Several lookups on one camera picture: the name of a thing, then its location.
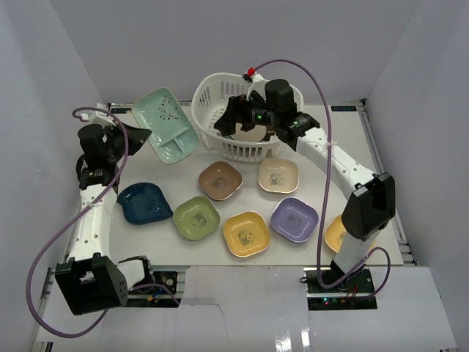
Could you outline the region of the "round black-rimmed plate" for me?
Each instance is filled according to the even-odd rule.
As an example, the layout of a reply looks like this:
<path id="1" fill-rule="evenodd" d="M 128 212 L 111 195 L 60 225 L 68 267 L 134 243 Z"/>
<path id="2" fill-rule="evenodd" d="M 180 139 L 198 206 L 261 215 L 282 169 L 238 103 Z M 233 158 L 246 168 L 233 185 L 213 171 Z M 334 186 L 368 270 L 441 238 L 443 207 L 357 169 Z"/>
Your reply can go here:
<path id="1" fill-rule="evenodd" d="M 274 136 L 272 128 L 263 125 L 256 125 L 249 131 L 242 130 L 242 124 L 235 125 L 235 133 L 229 135 L 228 138 L 239 142 L 269 142 Z"/>

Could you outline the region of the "light teal rectangular divided plate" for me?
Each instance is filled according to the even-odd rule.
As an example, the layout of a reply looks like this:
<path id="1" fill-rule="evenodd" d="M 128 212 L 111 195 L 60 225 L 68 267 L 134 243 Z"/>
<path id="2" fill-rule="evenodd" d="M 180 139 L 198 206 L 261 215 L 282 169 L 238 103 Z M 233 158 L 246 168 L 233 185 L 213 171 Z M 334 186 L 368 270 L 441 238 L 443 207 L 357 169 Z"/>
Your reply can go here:
<path id="1" fill-rule="evenodd" d="M 148 142 L 163 163 L 178 163 L 198 148 L 198 134 L 169 89 L 138 99 L 131 113 L 140 128 L 151 130 Z"/>

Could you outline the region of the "dark blue leaf-shaped plate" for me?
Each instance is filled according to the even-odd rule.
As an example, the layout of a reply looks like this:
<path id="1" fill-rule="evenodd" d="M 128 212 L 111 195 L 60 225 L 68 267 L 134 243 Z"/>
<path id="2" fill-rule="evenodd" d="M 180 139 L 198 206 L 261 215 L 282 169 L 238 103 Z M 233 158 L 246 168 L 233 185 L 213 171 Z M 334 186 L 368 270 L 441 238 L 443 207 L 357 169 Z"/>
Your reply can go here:
<path id="1" fill-rule="evenodd" d="M 164 221 L 173 211 L 161 189 L 154 183 L 135 183 L 121 191 L 117 197 L 125 220 L 133 225 Z"/>

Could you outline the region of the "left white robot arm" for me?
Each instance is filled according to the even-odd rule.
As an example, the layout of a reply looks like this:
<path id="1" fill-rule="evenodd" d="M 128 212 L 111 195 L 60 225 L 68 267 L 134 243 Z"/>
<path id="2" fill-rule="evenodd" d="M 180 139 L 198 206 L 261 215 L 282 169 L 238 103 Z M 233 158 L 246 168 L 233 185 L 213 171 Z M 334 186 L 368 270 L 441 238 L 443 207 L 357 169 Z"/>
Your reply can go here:
<path id="1" fill-rule="evenodd" d="M 149 138 L 148 129 L 90 124 L 78 131 L 83 153 L 76 163 L 81 210 L 67 261 L 56 266 L 55 280 L 74 315 L 128 302 L 128 291 L 151 290 L 155 283 L 149 260 L 131 257 L 114 263 L 110 255 L 112 210 L 119 186 L 118 162 L 134 155 Z"/>

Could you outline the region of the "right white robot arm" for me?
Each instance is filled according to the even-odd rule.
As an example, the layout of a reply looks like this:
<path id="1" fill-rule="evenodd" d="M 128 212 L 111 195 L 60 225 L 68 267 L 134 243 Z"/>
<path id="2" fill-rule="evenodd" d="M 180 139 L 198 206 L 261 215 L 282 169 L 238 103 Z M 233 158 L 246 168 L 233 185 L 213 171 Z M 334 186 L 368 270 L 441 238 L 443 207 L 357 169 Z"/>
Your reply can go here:
<path id="1" fill-rule="evenodd" d="M 396 213 L 395 180 L 387 172 L 377 174 L 334 144 L 332 129 L 323 129 L 310 114 L 301 112 L 293 88 L 283 79 L 268 81 L 265 93 L 256 91 L 231 96 L 222 117 L 214 124 L 222 136 L 235 133 L 236 126 L 250 131 L 257 125 L 274 134 L 295 152 L 310 160 L 326 175 L 325 188 L 332 183 L 347 198 L 341 214 L 345 228 L 339 251 L 330 270 L 318 272 L 318 284 L 346 293 L 356 286 L 357 273 L 379 247 L 374 241 Z"/>

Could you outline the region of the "white plastic dish bin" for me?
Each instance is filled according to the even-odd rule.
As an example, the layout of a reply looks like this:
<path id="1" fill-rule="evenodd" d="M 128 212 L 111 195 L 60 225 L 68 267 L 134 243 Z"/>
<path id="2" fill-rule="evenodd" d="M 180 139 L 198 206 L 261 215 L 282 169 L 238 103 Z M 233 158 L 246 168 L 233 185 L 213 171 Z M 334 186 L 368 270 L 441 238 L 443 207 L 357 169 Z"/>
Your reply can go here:
<path id="1" fill-rule="evenodd" d="M 214 123 L 222 116 L 231 96 L 247 93 L 248 85 L 242 76 L 231 73 L 214 73 L 207 76 L 193 95 L 191 115 L 201 130 L 204 144 L 230 161 L 260 163 L 276 157 L 282 143 L 276 136 L 269 142 L 239 142 L 222 136 Z"/>

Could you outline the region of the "brown square panda plate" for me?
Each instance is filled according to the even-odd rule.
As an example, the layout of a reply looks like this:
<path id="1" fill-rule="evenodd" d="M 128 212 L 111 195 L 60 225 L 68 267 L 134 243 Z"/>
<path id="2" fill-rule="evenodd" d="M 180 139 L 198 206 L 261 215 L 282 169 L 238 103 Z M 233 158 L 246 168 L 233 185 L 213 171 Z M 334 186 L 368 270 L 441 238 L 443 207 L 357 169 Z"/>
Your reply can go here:
<path id="1" fill-rule="evenodd" d="M 215 201 L 230 198 L 243 184 L 243 176 L 225 161 L 210 164 L 198 177 L 201 190 Z"/>

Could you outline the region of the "cream square panda plate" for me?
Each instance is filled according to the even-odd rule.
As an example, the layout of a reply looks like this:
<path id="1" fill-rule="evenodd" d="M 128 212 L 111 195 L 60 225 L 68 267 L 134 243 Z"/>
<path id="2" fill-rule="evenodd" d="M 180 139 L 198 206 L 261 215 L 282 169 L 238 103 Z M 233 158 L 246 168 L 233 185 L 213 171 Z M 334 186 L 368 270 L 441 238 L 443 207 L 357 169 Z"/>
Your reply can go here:
<path id="1" fill-rule="evenodd" d="M 266 158 L 259 165 L 258 183 L 267 192 L 290 194 L 299 185 L 298 166 L 288 159 Z"/>

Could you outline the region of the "green square panda plate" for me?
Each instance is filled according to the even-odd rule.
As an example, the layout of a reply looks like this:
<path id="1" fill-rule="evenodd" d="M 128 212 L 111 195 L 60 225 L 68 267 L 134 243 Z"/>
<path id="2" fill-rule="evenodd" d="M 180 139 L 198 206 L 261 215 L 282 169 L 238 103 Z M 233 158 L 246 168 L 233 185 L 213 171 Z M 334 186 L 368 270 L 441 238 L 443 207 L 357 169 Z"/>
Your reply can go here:
<path id="1" fill-rule="evenodd" d="M 218 228 L 221 217 L 208 198 L 197 196 L 177 207 L 173 221 L 182 237 L 198 241 Z"/>

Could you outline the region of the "purple square panda plate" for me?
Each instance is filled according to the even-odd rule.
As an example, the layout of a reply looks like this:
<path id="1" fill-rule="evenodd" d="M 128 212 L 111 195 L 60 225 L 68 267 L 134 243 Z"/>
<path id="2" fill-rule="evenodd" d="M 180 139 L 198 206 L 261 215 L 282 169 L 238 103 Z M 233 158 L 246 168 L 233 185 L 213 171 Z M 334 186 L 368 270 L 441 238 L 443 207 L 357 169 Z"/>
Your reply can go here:
<path id="1" fill-rule="evenodd" d="M 282 199 L 270 217 L 272 228 L 293 243 L 304 243 L 319 223 L 317 211 L 296 197 Z"/>

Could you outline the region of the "yellow square panda plate centre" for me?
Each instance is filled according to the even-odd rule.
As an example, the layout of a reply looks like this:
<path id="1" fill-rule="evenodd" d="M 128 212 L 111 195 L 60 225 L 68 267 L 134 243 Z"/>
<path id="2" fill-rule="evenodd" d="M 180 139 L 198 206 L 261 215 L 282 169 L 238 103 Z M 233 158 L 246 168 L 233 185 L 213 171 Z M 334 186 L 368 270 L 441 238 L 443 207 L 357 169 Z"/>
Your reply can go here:
<path id="1" fill-rule="evenodd" d="M 270 231 L 265 220 L 253 211 L 227 219 L 222 232 L 229 251 L 235 257 L 250 257 L 263 252 L 270 245 Z"/>

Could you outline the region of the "yellow square panda plate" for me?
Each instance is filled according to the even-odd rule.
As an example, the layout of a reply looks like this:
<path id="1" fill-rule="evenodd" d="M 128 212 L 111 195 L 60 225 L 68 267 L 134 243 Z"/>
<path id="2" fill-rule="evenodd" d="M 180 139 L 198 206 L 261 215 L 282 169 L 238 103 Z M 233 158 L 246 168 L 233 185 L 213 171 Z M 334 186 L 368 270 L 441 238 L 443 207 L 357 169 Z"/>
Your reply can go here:
<path id="1" fill-rule="evenodd" d="M 324 234 L 325 243 L 335 253 L 338 253 L 344 240 L 346 229 L 338 215 L 329 225 Z"/>
<path id="2" fill-rule="evenodd" d="M 250 257 L 263 252 L 270 245 L 270 231 L 265 220 L 253 211 L 227 219 L 222 232 L 229 251 L 235 257 Z"/>

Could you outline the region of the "yellow square panda plate right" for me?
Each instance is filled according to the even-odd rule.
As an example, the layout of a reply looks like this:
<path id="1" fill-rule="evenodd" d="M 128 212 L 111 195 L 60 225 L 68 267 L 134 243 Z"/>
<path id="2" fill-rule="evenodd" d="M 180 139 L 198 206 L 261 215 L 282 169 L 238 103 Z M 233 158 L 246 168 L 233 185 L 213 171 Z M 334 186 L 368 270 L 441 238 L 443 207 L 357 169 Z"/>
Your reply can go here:
<path id="1" fill-rule="evenodd" d="M 344 240 L 346 229 L 338 215 L 329 225 L 324 234 L 325 243 L 335 253 L 338 253 Z"/>

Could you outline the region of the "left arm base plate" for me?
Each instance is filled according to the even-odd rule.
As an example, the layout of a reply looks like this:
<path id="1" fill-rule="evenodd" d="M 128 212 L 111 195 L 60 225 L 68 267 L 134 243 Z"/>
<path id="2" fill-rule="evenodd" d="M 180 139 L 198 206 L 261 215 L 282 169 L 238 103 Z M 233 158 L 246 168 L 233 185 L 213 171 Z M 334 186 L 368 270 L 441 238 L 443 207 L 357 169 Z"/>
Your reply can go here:
<path id="1" fill-rule="evenodd" d="M 181 300 L 180 273 L 153 271 L 129 292 L 125 308 L 178 308 Z"/>

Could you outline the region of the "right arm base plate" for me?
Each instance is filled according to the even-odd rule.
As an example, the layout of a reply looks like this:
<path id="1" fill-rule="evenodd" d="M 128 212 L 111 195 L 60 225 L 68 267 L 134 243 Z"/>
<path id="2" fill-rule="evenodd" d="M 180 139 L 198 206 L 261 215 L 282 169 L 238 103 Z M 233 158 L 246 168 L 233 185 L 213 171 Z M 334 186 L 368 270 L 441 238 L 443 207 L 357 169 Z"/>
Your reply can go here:
<path id="1" fill-rule="evenodd" d="M 317 270 L 305 270 L 300 282 L 306 285 L 309 311 L 375 310 L 374 283 L 369 269 L 342 282 L 339 286 L 325 289 L 317 280 Z"/>

